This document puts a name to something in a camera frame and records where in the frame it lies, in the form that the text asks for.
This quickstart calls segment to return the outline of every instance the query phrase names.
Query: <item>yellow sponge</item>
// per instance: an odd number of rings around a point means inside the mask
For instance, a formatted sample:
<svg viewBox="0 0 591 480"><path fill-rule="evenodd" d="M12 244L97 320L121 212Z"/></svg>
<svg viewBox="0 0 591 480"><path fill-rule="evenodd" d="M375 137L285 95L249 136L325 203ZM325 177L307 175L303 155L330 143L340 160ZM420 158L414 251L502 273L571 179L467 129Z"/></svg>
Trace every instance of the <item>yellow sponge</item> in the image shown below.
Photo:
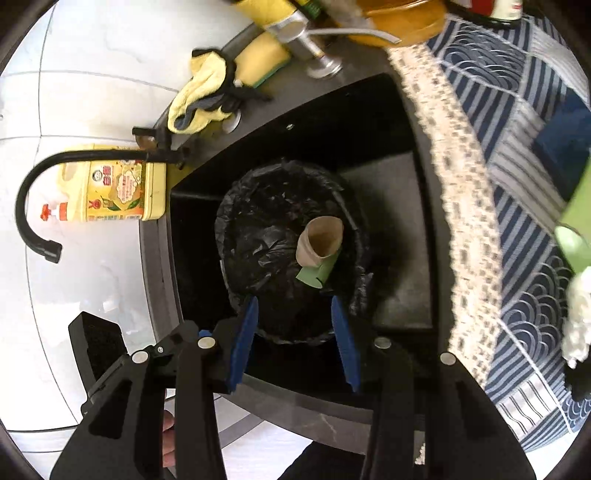
<svg viewBox="0 0 591 480"><path fill-rule="evenodd" d="M269 32L255 38L236 57L236 78L257 87L290 61L290 54Z"/></svg>

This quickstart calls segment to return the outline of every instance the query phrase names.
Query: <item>kitchen sink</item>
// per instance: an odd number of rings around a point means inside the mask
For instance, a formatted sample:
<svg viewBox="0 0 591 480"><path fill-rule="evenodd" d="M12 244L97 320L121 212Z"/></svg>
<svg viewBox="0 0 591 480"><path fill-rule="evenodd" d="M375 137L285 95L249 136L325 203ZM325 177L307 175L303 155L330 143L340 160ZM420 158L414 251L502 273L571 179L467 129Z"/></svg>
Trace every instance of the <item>kitchen sink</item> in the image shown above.
<svg viewBox="0 0 591 480"><path fill-rule="evenodd" d="M318 164L350 183L374 251L375 308L367 321L405 345L416 363L428 363L437 354L431 217L413 131L388 74L341 87L284 113L226 147L172 189L170 235L183 319L212 329L218 320L235 315L216 248L217 208L234 181L280 159ZM320 346L276 345L256 336L246 373L350 406L371 402L371 395L350 392L334 339Z"/></svg>

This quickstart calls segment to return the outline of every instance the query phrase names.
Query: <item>human hand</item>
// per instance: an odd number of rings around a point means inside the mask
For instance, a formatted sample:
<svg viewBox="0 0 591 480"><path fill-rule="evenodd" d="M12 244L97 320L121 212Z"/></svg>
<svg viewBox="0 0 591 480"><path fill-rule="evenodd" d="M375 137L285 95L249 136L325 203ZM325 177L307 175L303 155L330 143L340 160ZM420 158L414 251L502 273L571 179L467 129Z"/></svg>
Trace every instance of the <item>human hand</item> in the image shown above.
<svg viewBox="0 0 591 480"><path fill-rule="evenodd" d="M176 464L174 457L174 416L168 410L164 410L164 422L162 425L162 466L169 467Z"/></svg>

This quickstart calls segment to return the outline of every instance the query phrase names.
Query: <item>lace trim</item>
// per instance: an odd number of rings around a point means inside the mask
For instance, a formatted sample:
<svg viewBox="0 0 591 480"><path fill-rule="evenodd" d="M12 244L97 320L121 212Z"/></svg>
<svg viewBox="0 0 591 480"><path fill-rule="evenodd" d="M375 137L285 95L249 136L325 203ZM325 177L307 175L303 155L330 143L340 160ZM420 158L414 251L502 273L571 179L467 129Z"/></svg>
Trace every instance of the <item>lace trim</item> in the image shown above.
<svg viewBox="0 0 591 480"><path fill-rule="evenodd" d="M449 351L484 388L501 318L501 249L482 149L447 78L425 45L387 49L431 140L451 231L454 326Z"/></svg>

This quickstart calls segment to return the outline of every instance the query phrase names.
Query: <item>green paper strip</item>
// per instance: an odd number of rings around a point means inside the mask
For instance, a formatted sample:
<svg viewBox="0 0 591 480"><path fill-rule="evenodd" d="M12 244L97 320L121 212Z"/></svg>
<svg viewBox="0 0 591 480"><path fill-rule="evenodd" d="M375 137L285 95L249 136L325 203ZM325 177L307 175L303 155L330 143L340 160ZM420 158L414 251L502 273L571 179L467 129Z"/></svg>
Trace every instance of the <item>green paper strip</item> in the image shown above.
<svg viewBox="0 0 591 480"><path fill-rule="evenodd" d="M340 250L324 260L318 267L302 267L296 279L314 288L322 288L339 257Z"/></svg>

